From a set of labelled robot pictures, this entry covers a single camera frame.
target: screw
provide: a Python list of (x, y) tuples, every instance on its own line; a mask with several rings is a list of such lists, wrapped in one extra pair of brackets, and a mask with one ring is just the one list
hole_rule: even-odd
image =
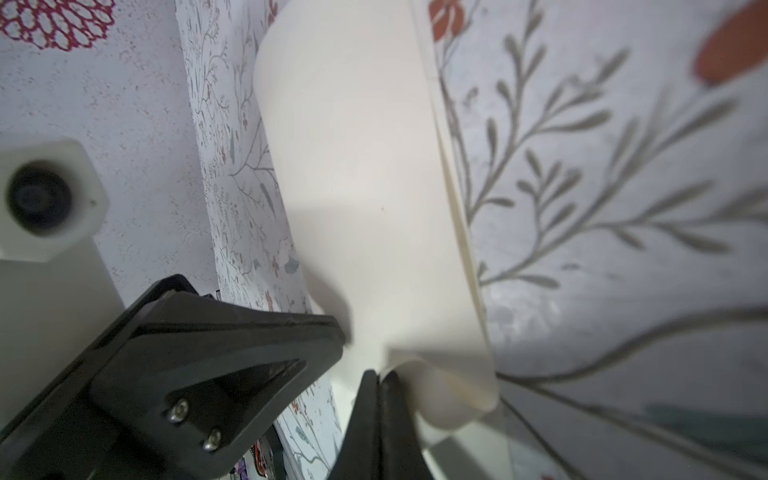
[(190, 404), (186, 399), (178, 399), (176, 405), (168, 410), (168, 422), (182, 423), (190, 412)]
[(221, 430), (219, 429), (213, 429), (210, 431), (210, 435), (208, 435), (208, 438), (203, 442), (203, 450), (206, 452), (213, 452), (219, 448), (221, 445)]

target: white wall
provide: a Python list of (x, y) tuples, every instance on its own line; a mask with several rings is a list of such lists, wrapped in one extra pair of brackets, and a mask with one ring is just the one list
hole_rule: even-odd
[(92, 48), (40, 50), (0, 32), (0, 131), (83, 143), (111, 200), (96, 236), (132, 302), (182, 273), (217, 289), (173, 0), (120, 0)]

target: red flower pattern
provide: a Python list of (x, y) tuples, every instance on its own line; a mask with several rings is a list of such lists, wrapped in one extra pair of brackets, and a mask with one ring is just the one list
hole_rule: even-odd
[(464, 6), (460, 0), (432, 0), (429, 3), (429, 18), (432, 20), (432, 34), (435, 41), (445, 37), (448, 27), (456, 36), (464, 27)]
[(0, 0), (0, 30), (38, 48), (90, 48), (114, 24), (114, 0)]
[(277, 3), (275, 3), (275, 0), (270, 0), (269, 14), (266, 16), (267, 26), (270, 26), (275, 22), (276, 16), (277, 16)]

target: black plastic part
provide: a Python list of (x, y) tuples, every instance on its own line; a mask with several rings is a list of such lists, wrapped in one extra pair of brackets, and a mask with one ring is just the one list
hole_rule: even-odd
[(397, 373), (388, 374), (380, 389), (382, 477), (385, 480), (432, 480)]
[(362, 375), (339, 458), (328, 480), (432, 480), (397, 373)]
[(379, 480), (382, 460), (379, 414), (379, 376), (367, 370), (362, 375), (339, 457), (328, 480)]
[[(221, 476), (343, 343), (330, 316), (258, 312), (161, 280), (4, 429), (0, 478)], [(182, 396), (189, 414), (174, 424)], [(206, 452), (213, 427), (221, 446)]]
[(58, 227), (72, 210), (67, 182), (36, 164), (26, 165), (14, 175), (6, 201), (16, 221), (32, 233)]

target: black hole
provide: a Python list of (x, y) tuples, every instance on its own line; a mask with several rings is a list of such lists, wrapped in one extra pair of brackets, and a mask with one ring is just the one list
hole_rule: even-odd
[(72, 210), (72, 192), (57, 174), (27, 165), (11, 180), (8, 205), (22, 227), (32, 233), (44, 233), (67, 220)]

